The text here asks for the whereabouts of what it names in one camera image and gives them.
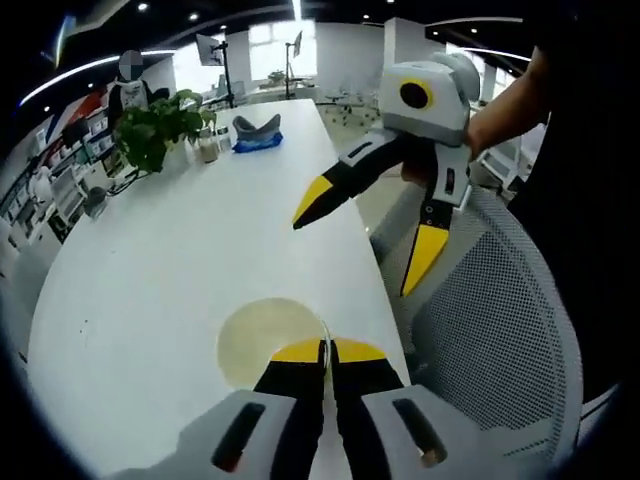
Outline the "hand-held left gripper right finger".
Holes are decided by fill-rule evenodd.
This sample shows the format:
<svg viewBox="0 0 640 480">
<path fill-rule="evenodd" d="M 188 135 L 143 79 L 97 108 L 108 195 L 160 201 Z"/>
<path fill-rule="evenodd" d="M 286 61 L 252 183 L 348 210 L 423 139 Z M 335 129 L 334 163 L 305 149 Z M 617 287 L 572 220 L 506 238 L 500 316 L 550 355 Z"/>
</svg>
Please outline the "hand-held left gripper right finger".
<svg viewBox="0 0 640 480">
<path fill-rule="evenodd" d="M 505 463 L 470 418 L 406 386 L 375 346 L 330 342 L 336 419 L 354 479 L 503 479 Z"/>
</svg>

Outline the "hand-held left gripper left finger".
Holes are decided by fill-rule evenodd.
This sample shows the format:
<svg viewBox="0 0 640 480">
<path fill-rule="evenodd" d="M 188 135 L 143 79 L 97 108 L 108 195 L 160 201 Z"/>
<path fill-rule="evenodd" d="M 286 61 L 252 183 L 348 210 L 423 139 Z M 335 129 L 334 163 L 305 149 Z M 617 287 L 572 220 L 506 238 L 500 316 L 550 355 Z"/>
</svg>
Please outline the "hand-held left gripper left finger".
<svg viewBox="0 0 640 480">
<path fill-rule="evenodd" d="M 278 350 L 253 389 L 237 390 L 192 421 L 173 453 L 121 479 L 307 479 L 323 431 L 328 342 Z"/>
</svg>

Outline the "person's right hand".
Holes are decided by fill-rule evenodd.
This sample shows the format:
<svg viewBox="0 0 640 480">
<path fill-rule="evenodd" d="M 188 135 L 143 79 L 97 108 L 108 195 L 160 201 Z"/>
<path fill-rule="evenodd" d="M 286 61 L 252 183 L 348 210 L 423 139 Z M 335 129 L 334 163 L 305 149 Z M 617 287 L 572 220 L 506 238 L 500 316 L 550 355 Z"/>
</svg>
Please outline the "person's right hand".
<svg viewBox="0 0 640 480">
<path fill-rule="evenodd" d="M 403 142 L 400 146 L 401 178 L 423 189 L 437 179 L 437 157 L 431 142 Z"/>
</svg>

